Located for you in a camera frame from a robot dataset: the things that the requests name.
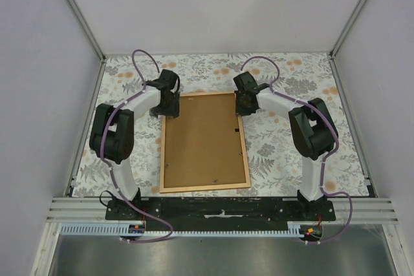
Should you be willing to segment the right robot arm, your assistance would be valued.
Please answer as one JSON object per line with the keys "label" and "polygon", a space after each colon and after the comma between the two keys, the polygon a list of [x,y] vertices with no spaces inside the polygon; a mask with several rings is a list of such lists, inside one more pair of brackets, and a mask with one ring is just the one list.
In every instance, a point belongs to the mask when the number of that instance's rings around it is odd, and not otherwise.
{"label": "right robot arm", "polygon": [[338,148],[338,131],[325,102],[321,98],[297,100],[267,83],[257,84],[249,72],[237,75],[234,83],[236,115],[250,116],[264,109],[289,121],[294,146],[302,158],[296,212],[303,220],[313,219],[326,201],[322,191],[326,158]]}

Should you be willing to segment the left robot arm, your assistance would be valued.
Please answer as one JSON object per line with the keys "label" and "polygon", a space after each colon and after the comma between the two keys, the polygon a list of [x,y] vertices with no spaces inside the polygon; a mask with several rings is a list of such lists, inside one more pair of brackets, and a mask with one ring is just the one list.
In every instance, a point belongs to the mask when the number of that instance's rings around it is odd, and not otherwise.
{"label": "left robot arm", "polygon": [[116,196],[123,200],[120,212],[128,219],[142,214],[142,203],[135,199],[139,187],[129,159],[135,142],[135,121],[147,112],[154,117],[178,117],[179,87],[179,76],[164,69],[157,79],[144,82],[142,90],[118,106],[103,103],[96,108],[89,147],[108,165]]}

